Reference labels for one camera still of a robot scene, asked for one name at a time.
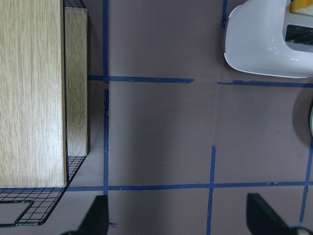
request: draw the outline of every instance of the light wood surface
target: light wood surface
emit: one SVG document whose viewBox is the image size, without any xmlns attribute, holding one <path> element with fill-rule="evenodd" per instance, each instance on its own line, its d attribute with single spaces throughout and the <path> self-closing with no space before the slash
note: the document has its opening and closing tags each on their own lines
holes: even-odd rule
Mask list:
<svg viewBox="0 0 313 235">
<path fill-rule="evenodd" d="M 0 188 L 66 184 L 61 0 L 0 0 Z"/>
<path fill-rule="evenodd" d="M 67 152 L 86 156 L 87 119 L 87 10 L 65 8 Z"/>
</svg>

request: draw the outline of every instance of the metal wire frame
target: metal wire frame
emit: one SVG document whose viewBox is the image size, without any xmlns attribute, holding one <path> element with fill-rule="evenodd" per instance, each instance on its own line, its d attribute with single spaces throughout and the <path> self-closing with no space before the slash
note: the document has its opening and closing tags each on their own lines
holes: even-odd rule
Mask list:
<svg viewBox="0 0 313 235">
<path fill-rule="evenodd" d="M 86 8 L 81 0 L 65 0 L 64 7 Z"/>
<path fill-rule="evenodd" d="M 0 224 L 0 227 L 44 224 L 62 198 L 85 158 L 86 156 L 68 157 L 68 183 L 65 188 L 0 188 L 0 204 L 29 204 L 14 223 Z"/>
</svg>

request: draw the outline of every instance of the black object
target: black object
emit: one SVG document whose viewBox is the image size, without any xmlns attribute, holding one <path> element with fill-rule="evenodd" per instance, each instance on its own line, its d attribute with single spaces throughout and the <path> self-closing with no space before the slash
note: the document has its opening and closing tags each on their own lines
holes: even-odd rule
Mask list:
<svg viewBox="0 0 313 235">
<path fill-rule="evenodd" d="M 313 46 L 313 28 L 289 24 L 287 25 L 285 41 Z"/>
<path fill-rule="evenodd" d="M 289 227 L 257 193 L 247 195 L 246 223 L 252 235 L 313 235 L 300 224 Z"/>
<path fill-rule="evenodd" d="M 62 235 L 106 235 L 109 229 L 109 207 L 107 196 L 96 196 L 78 231 Z"/>
</svg>

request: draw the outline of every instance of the blue painter's tape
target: blue painter's tape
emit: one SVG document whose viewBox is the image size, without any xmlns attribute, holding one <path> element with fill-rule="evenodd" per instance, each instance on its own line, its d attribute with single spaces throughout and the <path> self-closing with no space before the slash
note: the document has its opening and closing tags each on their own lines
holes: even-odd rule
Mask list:
<svg viewBox="0 0 313 235">
<path fill-rule="evenodd" d="M 210 191 L 209 191 L 209 201 L 208 201 L 208 205 L 207 205 L 206 235 L 211 235 L 213 192 L 214 192 L 214 189 L 210 188 Z"/>
<path fill-rule="evenodd" d="M 109 0 L 103 0 L 103 76 L 109 76 Z"/>
<path fill-rule="evenodd" d="M 124 77 L 110 76 L 110 81 L 114 82 L 155 82 L 155 83 L 192 83 L 192 78 L 165 78 L 165 77 Z"/>
<path fill-rule="evenodd" d="M 155 83 L 192 83 L 192 78 L 166 78 L 166 77 L 124 77 L 124 76 L 97 76 L 89 75 L 88 80 L 91 81 L 104 81 L 109 83 L 114 82 L 155 82 Z"/>
<path fill-rule="evenodd" d="M 215 159 L 216 159 L 216 147 L 212 146 L 211 149 L 211 168 L 210 168 L 210 190 L 209 200 L 207 206 L 207 221 L 206 221 L 206 234 L 211 234 L 211 221 L 212 221 L 212 206 L 213 206 L 213 191 L 214 191 L 214 176 L 215 176 Z"/>
<path fill-rule="evenodd" d="M 296 83 L 296 82 L 265 82 L 265 81 L 248 81 L 235 80 L 233 82 L 218 82 L 218 85 L 236 85 L 236 86 L 262 86 L 262 87 L 301 87 L 313 88 L 312 83 Z"/>
<path fill-rule="evenodd" d="M 306 182 L 262 182 L 262 183 L 222 183 L 222 184 L 185 184 L 153 186 L 109 186 L 109 191 L 168 190 L 188 188 L 251 188 L 251 187 L 288 187 L 305 186 Z"/>
<path fill-rule="evenodd" d="M 308 186 L 304 186 L 303 196 L 302 196 L 302 204 L 301 204 L 301 211 L 300 211 L 300 218 L 299 218 L 299 222 L 300 223 L 303 222 L 304 211 L 305 211 L 305 204 L 306 204 L 306 201 L 307 201 L 308 191 L 309 191 L 309 187 Z"/>
<path fill-rule="evenodd" d="M 103 194 L 109 194 L 109 90 L 104 91 L 104 170 L 103 170 Z"/>
<path fill-rule="evenodd" d="M 187 185 L 151 185 L 151 186 L 109 186 L 110 191 L 144 191 L 144 190 L 169 190 L 209 188 L 209 184 L 187 184 Z"/>
<path fill-rule="evenodd" d="M 214 188 L 287 187 L 305 186 L 305 182 L 263 182 L 263 183 L 224 183 L 214 184 Z"/>
<path fill-rule="evenodd" d="M 69 192 L 84 192 L 84 191 L 103 191 L 103 186 L 95 187 L 68 187 L 67 191 Z"/>
<path fill-rule="evenodd" d="M 104 76 L 97 76 L 97 75 L 88 75 L 88 80 L 91 81 L 104 81 Z"/>
<path fill-rule="evenodd" d="M 223 10 L 222 10 L 222 27 L 225 28 L 227 23 L 227 5 L 228 0 L 223 0 Z"/>
<path fill-rule="evenodd" d="M 305 206 L 307 202 L 307 194 L 309 191 L 309 185 L 310 185 L 310 174 L 311 174 L 311 167 L 312 167 L 312 157 L 313 157 L 313 138 L 311 138 L 311 144 L 310 144 L 310 151 L 309 151 L 309 157 L 308 157 L 308 165 L 307 165 L 307 173 L 305 176 L 305 186 L 303 190 L 303 196 L 302 196 L 302 204 L 301 204 L 301 211 L 300 211 L 300 219 L 299 222 L 303 222 L 304 212 L 305 212 Z"/>
<path fill-rule="evenodd" d="M 212 150 L 211 150 L 210 184 L 213 184 L 213 183 L 214 183 L 215 158 L 216 158 L 216 147 L 215 147 L 215 146 L 212 146 Z"/>
</svg>

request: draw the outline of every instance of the white plastic object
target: white plastic object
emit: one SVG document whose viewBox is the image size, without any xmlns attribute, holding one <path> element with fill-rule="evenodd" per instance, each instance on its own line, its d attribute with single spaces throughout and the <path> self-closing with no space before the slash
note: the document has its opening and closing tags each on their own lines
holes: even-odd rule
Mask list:
<svg viewBox="0 0 313 235">
<path fill-rule="evenodd" d="M 313 28 L 313 17 L 290 13 L 290 2 L 247 0 L 231 12 L 224 56 L 232 68 L 270 76 L 313 76 L 313 46 L 285 41 L 287 25 Z"/>
</svg>

